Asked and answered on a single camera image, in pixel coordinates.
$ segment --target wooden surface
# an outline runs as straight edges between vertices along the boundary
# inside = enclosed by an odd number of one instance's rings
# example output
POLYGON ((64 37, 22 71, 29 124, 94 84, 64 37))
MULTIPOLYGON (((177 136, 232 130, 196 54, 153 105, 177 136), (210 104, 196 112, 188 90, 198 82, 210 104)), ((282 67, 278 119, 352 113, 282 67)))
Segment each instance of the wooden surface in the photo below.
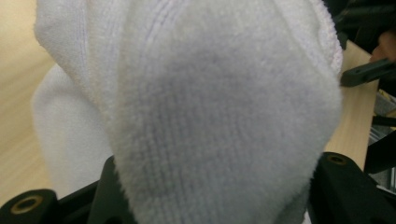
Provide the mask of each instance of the wooden surface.
MULTIPOLYGON (((26 190, 50 188, 30 100, 53 61, 35 41, 34 19, 34 0, 0 1, 0 205, 26 190)), ((350 47, 345 68, 367 62, 367 54, 350 47)), ((375 84, 344 90, 344 95, 342 123, 327 150, 344 153, 362 167, 375 84)))
MULTIPOLYGON (((351 42, 344 51, 342 72, 368 63, 370 55, 351 42)), ((342 88, 343 115, 326 151, 348 156, 361 169, 364 167, 369 142, 370 127, 374 114, 375 93, 378 82, 353 88, 342 88)))
POLYGON ((35 41, 34 21, 34 0, 0 1, 0 206, 26 190, 50 188, 30 99, 53 61, 35 41))

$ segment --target terry cloth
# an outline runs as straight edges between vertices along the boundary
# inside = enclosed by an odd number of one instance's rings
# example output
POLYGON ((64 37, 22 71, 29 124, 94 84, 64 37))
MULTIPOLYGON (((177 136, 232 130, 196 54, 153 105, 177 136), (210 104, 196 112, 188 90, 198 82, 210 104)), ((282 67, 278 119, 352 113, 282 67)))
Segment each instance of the terry cloth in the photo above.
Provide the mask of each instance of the terry cloth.
POLYGON ((341 111, 320 0, 38 0, 33 100, 60 195, 114 154, 139 224, 301 223, 341 111))

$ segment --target white towel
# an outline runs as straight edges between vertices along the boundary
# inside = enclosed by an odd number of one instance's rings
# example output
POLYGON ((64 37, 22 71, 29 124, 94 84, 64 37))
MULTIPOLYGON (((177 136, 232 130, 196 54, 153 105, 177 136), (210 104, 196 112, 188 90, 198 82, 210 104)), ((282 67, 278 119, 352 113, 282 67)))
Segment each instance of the white towel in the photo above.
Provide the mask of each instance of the white towel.
POLYGON ((61 196, 114 153, 139 224, 302 222, 341 108, 320 0, 38 0, 35 34, 61 196))

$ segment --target towel fold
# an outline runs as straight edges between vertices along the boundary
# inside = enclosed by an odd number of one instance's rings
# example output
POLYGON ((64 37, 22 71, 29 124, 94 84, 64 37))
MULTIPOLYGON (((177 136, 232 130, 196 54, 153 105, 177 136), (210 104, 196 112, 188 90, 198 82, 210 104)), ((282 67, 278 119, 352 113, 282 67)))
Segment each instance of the towel fold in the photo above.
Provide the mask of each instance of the towel fold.
POLYGON ((301 223, 341 108, 320 0, 38 0, 33 100, 61 196, 114 153, 139 224, 301 223))

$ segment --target metal grommet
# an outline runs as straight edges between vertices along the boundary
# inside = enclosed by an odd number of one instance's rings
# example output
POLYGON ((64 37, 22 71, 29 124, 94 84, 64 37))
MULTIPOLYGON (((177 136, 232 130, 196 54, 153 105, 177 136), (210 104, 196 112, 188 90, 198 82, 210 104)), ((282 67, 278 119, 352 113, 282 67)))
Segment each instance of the metal grommet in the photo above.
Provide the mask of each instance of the metal grommet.
POLYGON ((11 213, 20 215, 27 213, 38 207, 43 202, 43 197, 40 195, 31 195, 19 200, 11 207, 11 213))
POLYGON ((346 165, 347 164, 347 160, 340 157, 340 156, 336 156, 336 155, 330 155, 327 157, 328 161, 331 161, 337 165, 346 165))

